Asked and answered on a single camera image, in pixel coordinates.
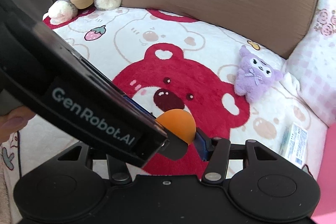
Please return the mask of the person left hand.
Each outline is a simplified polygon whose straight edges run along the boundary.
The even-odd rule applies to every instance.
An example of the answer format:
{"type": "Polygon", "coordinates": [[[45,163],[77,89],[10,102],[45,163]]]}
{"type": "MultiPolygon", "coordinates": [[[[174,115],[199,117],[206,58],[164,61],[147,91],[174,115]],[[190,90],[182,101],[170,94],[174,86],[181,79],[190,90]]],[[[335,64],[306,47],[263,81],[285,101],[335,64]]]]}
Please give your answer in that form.
{"type": "Polygon", "coordinates": [[[18,107],[9,114],[1,116],[0,142],[6,142],[10,135],[24,128],[33,119],[35,113],[26,106],[18,107]]]}

